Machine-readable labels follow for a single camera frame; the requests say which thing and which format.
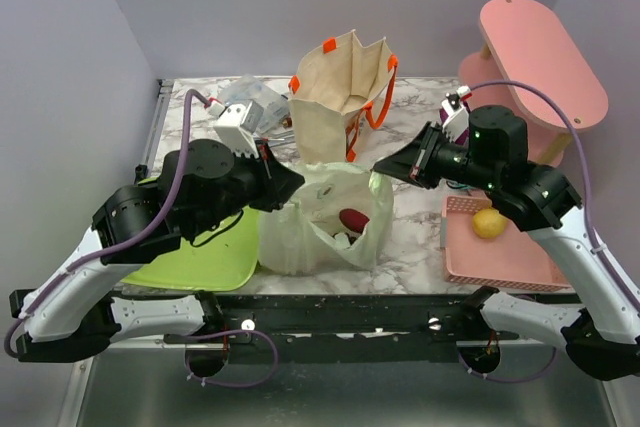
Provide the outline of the green avocado print plastic bag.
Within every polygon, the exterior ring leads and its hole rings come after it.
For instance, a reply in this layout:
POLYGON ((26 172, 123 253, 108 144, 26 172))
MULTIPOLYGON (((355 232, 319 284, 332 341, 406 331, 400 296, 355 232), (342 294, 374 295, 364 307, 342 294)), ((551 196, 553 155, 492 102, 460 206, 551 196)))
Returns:
POLYGON ((260 215, 261 267, 281 275, 374 269, 392 228, 391 180, 354 163, 290 167, 305 182, 282 209, 260 215), (339 212, 346 208, 369 217, 362 234, 340 222, 339 212))

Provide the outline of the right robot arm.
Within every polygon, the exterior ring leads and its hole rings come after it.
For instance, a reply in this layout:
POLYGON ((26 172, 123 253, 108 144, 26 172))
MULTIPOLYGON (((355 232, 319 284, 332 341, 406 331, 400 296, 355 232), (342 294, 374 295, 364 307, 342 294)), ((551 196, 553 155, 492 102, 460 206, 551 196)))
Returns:
POLYGON ((529 160, 526 122, 510 109, 472 111, 469 130, 462 147, 441 126, 426 123, 373 170, 425 189, 450 180, 483 190, 548 254, 583 306, 560 308, 482 287, 463 304, 462 331, 474 339, 506 331, 540 341, 601 381, 638 374, 639 295, 615 258, 597 248, 597 235, 588 233, 585 201, 559 170, 529 160))

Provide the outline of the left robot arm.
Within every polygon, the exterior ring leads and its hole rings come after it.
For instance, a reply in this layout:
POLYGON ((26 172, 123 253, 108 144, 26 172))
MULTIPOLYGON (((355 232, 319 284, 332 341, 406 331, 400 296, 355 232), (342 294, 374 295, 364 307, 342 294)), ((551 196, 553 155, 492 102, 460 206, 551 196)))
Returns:
POLYGON ((78 248, 40 288, 10 296, 15 327, 6 352, 20 362, 73 363, 111 344, 149 335, 214 340, 222 327, 213 298, 127 300, 114 294, 125 277, 155 259, 222 233, 221 223, 245 207, 281 209, 303 185, 259 140, 255 155, 200 139, 167 154, 160 175, 122 187, 98 209, 78 248))

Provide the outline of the magenta dragon fruit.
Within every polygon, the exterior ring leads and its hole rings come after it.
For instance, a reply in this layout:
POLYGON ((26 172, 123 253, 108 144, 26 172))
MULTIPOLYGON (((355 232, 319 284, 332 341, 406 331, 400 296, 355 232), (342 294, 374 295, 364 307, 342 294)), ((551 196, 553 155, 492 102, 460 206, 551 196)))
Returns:
POLYGON ((352 208, 341 210, 339 220, 346 229, 357 234, 362 234, 370 221, 367 215, 352 208))

